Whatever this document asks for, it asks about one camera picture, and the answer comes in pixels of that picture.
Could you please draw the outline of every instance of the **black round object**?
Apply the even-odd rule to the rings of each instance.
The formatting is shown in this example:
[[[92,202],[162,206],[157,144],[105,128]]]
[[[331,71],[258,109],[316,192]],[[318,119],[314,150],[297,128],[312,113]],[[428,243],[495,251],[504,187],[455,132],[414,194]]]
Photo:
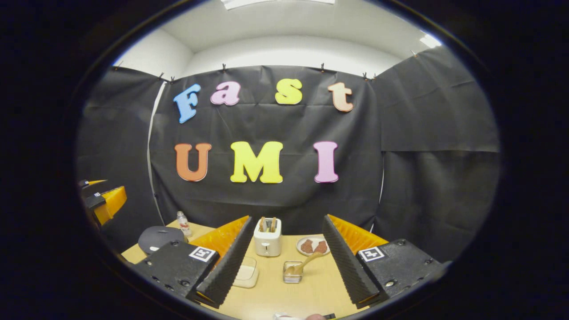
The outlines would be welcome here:
[[[150,255],[172,241],[185,242],[184,233],[180,229],[158,225],[144,230],[138,238],[138,245],[144,253]]]

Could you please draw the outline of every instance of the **wooden spoon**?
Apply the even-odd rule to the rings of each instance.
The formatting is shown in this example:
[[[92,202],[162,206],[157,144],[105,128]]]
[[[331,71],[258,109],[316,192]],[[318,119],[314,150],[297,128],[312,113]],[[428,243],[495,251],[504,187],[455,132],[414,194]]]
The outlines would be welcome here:
[[[304,268],[304,266],[307,265],[310,261],[312,261],[318,257],[322,257],[322,253],[319,251],[313,253],[310,257],[306,258],[306,260],[302,264],[293,265],[293,266],[288,267],[284,273],[295,275],[295,276],[300,275],[302,273],[302,269]]]

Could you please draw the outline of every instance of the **person's finger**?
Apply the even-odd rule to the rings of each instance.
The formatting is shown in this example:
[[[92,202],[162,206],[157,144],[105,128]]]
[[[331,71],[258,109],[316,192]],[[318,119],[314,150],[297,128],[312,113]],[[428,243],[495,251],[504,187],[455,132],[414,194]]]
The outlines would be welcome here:
[[[321,314],[312,314],[306,317],[306,320],[326,320]]]

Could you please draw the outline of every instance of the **wooden table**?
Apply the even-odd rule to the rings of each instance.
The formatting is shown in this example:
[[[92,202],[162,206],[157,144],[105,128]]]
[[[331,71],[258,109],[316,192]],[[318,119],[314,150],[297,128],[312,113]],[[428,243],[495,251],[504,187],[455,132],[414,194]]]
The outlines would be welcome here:
[[[179,225],[177,221],[173,221],[168,227],[179,228]],[[190,223],[190,229],[193,232],[190,241],[213,230],[193,223]],[[275,312],[286,312],[298,318],[315,313],[335,313],[336,317],[340,318],[358,312],[350,301],[331,253],[310,262],[305,267],[303,279],[299,284],[283,282],[284,262],[306,259],[306,256],[296,250],[296,243],[305,236],[283,235],[282,251],[278,257],[258,256],[255,253],[255,241],[251,239],[245,256],[257,261],[259,279],[256,286],[250,289],[232,286],[219,309],[203,306],[243,320],[272,320]],[[132,263],[138,263],[146,257],[138,244],[124,251],[122,255]]]

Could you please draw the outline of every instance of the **black backdrop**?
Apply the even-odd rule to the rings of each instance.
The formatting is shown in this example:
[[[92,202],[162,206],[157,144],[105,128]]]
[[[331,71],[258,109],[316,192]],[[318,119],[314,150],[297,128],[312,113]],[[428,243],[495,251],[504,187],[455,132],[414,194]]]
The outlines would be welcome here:
[[[500,144],[479,84],[446,48],[381,73],[385,176],[376,232],[407,238],[440,261],[455,259],[489,212]]]
[[[279,105],[280,79],[302,82],[302,101]],[[241,84],[236,105],[209,100],[225,81]],[[337,82],[352,89],[352,111],[338,111],[327,87]],[[173,99],[198,83],[196,115],[180,124]],[[333,214],[367,229],[371,227],[381,188],[380,115],[369,82],[342,72],[304,67],[244,67],[185,77],[164,89],[154,117],[150,159],[155,191],[165,221],[184,211],[190,221],[218,227],[244,215],[276,216],[284,234],[321,232],[322,217]],[[283,143],[279,158],[282,183],[259,180],[233,183],[231,143],[246,141],[257,155],[268,141]],[[316,183],[317,153],[313,144],[334,141],[335,183]],[[199,182],[182,180],[175,170],[178,143],[210,143],[208,172]],[[189,167],[197,168],[197,152],[189,152]]]
[[[162,225],[146,161],[147,137],[158,77],[130,69],[110,69],[85,104],[77,136],[78,181],[108,180],[125,186],[127,201],[101,230],[113,248],[124,251],[152,225]]]
[[[284,78],[302,82],[299,104],[276,103],[275,87]],[[241,84],[240,101],[212,104],[211,94],[225,81]],[[352,89],[350,112],[333,106],[327,87],[337,82]],[[180,124],[173,99],[195,83],[201,86],[193,107],[196,115]],[[127,187],[129,206],[105,226],[120,251],[133,245],[145,227],[162,223],[146,161],[150,114],[161,84],[155,76],[113,69],[85,111],[79,172],[87,179],[105,175]],[[119,118],[115,106],[129,101],[134,102],[124,108],[130,111]],[[102,129],[101,121],[110,118],[118,128],[106,124]],[[103,159],[91,147],[97,141],[117,145],[107,148],[109,157]],[[282,142],[283,182],[231,182],[230,145],[236,141],[250,143],[255,154],[268,141]],[[318,160],[312,145],[317,141],[338,144],[335,183],[314,181]],[[120,147],[124,142],[130,143],[128,149]],[[203,180],[188,182],[178,176],[174,146],[179,143],[212,145]],[[387,240],[407,238],[441,261],[455,259],[473,239],[499,177],[498,133],[490,106],[470,73],[443,47],[421,52],[367,81],[342,72],[275,66],[168,81],[153,118],[149,151],[155,196],[166,223],[178,210],[211,227],[244,215],[264,215],[282,219],[284,234],[311,234],[321,232],[325,214],[333,214],[366,229],[373,226]],[[196,170],[195,149],[188,162]],[[101,171],[93,174],[92,166]]]

